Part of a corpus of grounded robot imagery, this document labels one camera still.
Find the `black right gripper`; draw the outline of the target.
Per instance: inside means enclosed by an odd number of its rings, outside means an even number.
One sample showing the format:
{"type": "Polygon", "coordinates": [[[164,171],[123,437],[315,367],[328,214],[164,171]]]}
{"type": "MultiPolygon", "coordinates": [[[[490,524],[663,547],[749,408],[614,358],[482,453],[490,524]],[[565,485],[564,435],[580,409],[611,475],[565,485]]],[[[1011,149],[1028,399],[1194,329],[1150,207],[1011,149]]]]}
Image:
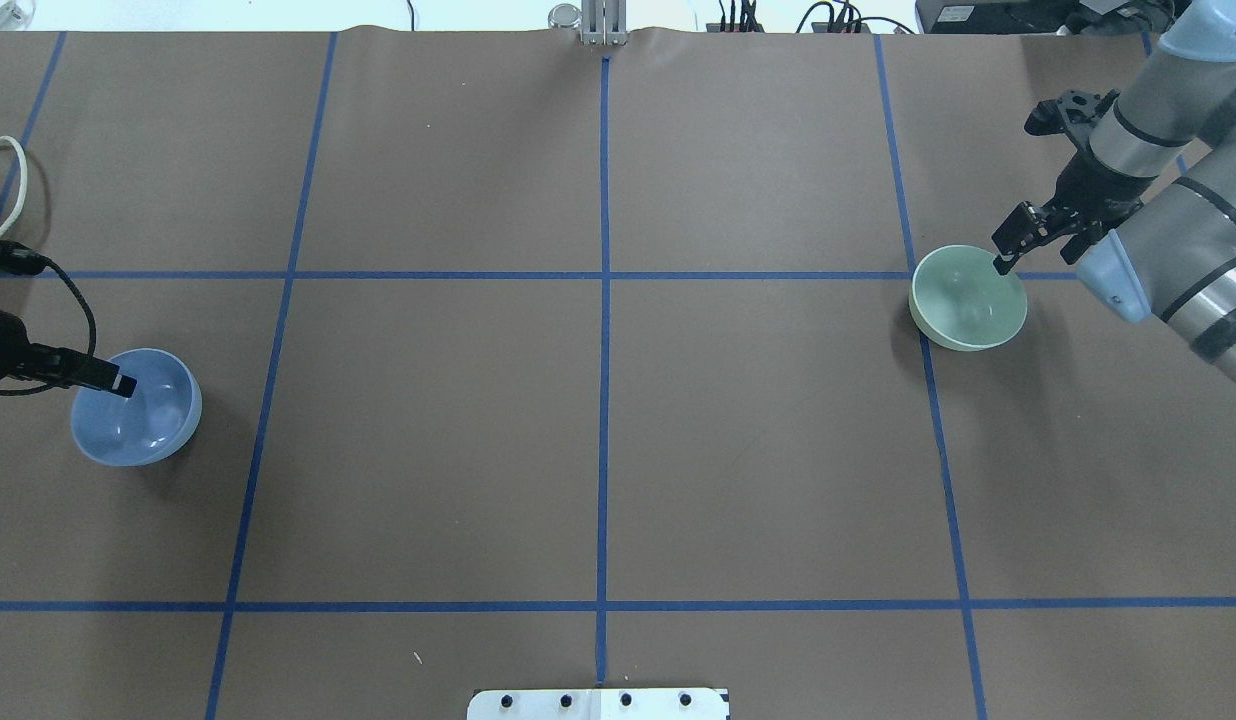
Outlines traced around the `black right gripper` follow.
{"type": "Polygon", "coordinates": [[[1079,151],[1062,169],[1053,196],[1044,204],[1017,204],[996,231],[993,268],[1007,275],[1030,254],[1056,240],[1063,263],[1078,263],[1107,232],[1143,207],[1145,179],[1125,177],[1103,165],[1089,151],[1079,151]]]}

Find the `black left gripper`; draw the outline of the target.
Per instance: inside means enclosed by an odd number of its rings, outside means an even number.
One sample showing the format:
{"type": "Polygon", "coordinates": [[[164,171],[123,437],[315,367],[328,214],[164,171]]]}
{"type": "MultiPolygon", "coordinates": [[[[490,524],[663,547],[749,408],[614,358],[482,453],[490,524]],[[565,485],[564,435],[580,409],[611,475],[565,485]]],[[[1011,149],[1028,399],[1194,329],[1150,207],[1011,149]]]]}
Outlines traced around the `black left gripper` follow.
{"type": "Polygon", "coordinates": [[[40,382],[44,389],[82,387],[114,396],[132,398],[133,377],[106,359],[87,359],[78,351],[28,341],[23,320],[0,310],[0,382],[40,382]]]}

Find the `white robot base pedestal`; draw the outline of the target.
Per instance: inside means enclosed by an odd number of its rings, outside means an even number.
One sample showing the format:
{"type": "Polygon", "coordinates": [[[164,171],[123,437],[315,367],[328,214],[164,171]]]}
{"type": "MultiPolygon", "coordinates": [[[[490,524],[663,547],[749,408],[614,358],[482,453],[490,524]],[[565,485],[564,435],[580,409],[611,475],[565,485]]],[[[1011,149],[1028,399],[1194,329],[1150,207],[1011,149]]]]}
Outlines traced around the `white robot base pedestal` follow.
{"type": "Polygon", "coordinates": [[[729,719],[726,689],[578,688],[477,692],[467,719],[729,719]]]}

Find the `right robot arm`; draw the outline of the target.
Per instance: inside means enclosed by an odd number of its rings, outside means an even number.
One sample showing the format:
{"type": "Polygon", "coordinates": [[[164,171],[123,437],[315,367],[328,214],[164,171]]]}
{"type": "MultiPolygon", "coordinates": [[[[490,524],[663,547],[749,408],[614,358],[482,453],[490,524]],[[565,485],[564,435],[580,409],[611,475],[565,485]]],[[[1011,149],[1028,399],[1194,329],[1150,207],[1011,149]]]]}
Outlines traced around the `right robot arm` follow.
{"type": "Polygon", "coordinates": [[[1159,319],[1236,387],[1236,1],[1193,2],[1130,85],[1065,91],[1023,128],[1075,152],[1047,203],[993,233],[994,269],[1063,240],[1098,301],[1159,319]]]}

